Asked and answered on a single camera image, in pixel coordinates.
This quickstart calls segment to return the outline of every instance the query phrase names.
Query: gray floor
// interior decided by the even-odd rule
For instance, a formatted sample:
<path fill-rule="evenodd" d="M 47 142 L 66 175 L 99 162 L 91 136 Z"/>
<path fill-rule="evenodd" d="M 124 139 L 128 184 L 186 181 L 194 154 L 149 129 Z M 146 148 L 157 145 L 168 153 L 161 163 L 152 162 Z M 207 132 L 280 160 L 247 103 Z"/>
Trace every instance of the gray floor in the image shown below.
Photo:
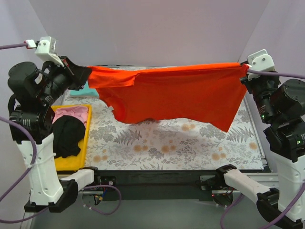
<path fill-rule="evenodd" d="M 102 202 L 110 210 L 117 202 Z M 81 196 L 62 213 L 43 213 L 33 220 L 31 229 L 220 229 L 221 207 L 209 206 L 198 200 L 126 200 L 110 216 L 102 216 L 84 208 Z M 255 204 L 244 200 L 227 214 L 227 229 L 258 229 L 266 222 Z"/>

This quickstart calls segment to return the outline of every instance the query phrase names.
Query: orange-red fabric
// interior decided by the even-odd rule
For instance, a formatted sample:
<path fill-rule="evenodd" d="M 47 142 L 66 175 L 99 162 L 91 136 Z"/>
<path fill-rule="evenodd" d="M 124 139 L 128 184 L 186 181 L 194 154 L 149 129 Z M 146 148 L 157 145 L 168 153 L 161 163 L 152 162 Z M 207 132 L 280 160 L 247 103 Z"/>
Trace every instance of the orange-red fabric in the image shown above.
<path fill-rule="evenodd" d="M 89 66 L 96 88 L 118 121 L 189 118 L 228 131 L 246 92 L 240 83 L 248 69 L 239 63 L 116 70 Z"/>

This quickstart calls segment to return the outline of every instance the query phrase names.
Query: pink cloth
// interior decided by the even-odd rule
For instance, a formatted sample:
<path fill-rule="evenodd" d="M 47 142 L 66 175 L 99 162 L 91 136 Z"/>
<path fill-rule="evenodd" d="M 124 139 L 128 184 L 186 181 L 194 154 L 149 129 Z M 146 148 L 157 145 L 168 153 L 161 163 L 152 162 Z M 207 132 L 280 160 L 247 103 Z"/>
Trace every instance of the pink cloth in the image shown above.
<path fill-rule="evenodd" d="M 69 106 L 69 107 L 58 108 L 55 111 L 55 117 L 53 119 L 53 123 L 55 123 L 57 119 L 63 117 L 64 115 L 73 116 L 79 119 L 86 126 L 88 120 L 88 107 Z"/>

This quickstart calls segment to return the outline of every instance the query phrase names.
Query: yellow bin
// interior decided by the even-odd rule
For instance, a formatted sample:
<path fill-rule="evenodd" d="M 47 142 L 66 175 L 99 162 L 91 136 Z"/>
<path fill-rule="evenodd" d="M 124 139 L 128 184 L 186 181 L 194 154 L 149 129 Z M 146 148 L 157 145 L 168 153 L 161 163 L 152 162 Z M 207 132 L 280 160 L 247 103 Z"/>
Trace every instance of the yellow bin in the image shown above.
<path fill-rule="evenodd" d="M 87 142 L 89 137 L 89 127 L 92 115 L 92 107 L 90 104 L 80 104 L 80 105 L 64 105 L 64 106 L 52 106 L 53 111 L 58 108 L 70 107 L 70 106 L 86 106 L 88 107 L 88 120 L 86 125 L 85 137 L 79 141 L 78 147 L 81 149 L 77 156 L 69 156 L 66 158 L 59 157 L 55 159 L 55 166 L 57 171 L 70 171 L 79 170 L 85 166 Z"/>

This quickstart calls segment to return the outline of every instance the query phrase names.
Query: floral tablecloth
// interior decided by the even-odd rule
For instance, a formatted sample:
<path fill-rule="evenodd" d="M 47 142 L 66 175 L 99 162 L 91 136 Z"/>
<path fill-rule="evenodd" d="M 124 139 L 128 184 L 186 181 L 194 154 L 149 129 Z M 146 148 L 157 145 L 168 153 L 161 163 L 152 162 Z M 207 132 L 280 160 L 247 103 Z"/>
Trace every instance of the floral tablecloth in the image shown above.
<path fill-rule="evenodd" d="M 86 166 L 108 170 L 263 169 L 262 152 L 242 101 L 228 133 L 189 119 L 128 125 L 97 98 L 67 96 L 64 105 L 91 104 Z"/>

